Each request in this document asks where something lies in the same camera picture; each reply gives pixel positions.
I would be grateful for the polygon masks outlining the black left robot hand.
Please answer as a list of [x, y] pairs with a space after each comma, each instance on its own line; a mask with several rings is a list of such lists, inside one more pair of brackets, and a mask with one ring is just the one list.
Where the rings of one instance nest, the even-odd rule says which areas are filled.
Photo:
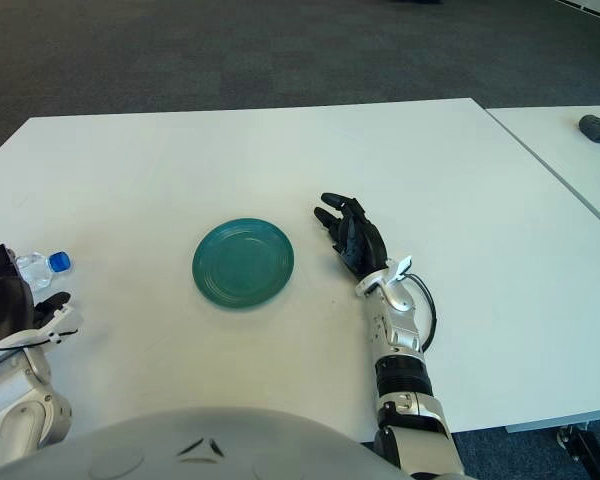
[[13, 252], [0, 244], [0, 351], [7, 348], [9, 336], [46, 326], [70, 298], [69, 293], [59, 292], [34, 304], [31, 287], [17, 270]]

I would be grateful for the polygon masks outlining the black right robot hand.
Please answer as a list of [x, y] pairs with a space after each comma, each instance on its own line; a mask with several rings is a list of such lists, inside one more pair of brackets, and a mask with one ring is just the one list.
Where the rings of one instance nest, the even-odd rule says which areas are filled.
[[366, 218], [355, 198], [325, 192], [321, 201], [342, 214], [336, 217], [321, 207], [314, 215], [328, 231], [333, 248], [356, 279], [386, 268], [387, 251], [377, 227]]

